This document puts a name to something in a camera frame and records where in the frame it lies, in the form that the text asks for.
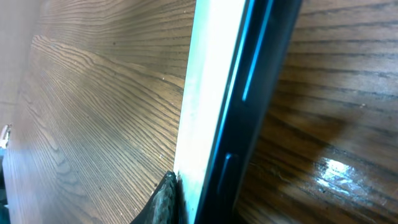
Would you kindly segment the blue screen Galaxy smartphone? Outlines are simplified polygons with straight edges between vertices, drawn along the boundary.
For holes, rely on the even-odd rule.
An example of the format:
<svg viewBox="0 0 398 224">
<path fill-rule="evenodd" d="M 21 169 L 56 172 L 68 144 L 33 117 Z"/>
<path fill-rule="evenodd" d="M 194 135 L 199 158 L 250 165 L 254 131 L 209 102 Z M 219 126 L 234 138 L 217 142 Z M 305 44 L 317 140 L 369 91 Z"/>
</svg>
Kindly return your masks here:
<svg viewBox="0 0 398 224">
<path fill-rule="evenodd" d="M 229 223 L 301 0 L 198 0 L 174 160 L 180 223 Z"/>
</svg>

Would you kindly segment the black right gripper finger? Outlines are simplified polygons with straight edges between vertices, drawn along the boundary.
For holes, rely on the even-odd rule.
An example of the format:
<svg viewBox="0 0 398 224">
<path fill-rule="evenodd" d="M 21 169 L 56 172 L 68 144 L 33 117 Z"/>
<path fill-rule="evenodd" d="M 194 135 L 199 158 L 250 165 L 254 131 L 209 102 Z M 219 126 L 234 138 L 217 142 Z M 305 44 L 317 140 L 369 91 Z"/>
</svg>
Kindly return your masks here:
<svg viewBox="0 0 398 224">
<path fill-rule="evenodd" d="M 167 171 L 138 216 L 131 224 L 175 224 L 178 223 L 177 179 Z"/>
</svg>

